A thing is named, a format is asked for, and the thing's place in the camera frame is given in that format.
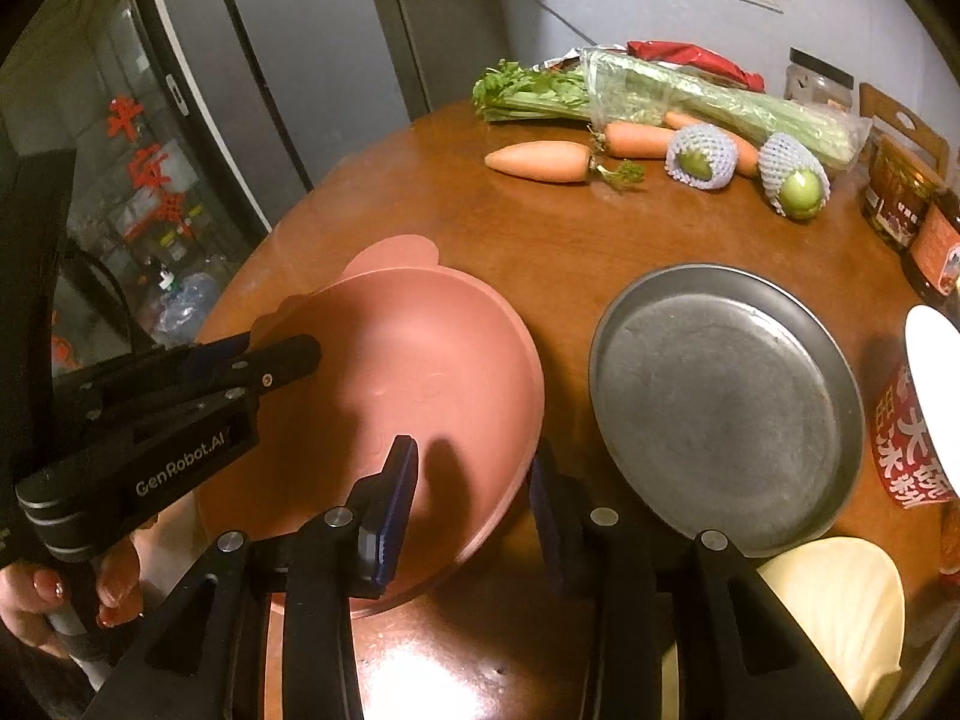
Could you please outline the left hand red nails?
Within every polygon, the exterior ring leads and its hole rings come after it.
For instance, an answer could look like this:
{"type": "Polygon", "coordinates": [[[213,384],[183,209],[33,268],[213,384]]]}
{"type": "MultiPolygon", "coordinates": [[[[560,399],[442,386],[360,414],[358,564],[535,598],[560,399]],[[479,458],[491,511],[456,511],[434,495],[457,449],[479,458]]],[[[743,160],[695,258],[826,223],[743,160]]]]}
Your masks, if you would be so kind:
{"type": "MultiPolygon", "coordinates": [[[[140,556],[130,536],[110,546],[94,573],[99,628],[117,628],[142,614],[140,556]]],[[[68,650],[50,625],[49,616],[70,601],[68,580],[50,567],[18,561],[2,571],[3,626],[28,647],[62,660],[68,658],[68,650]]]]}

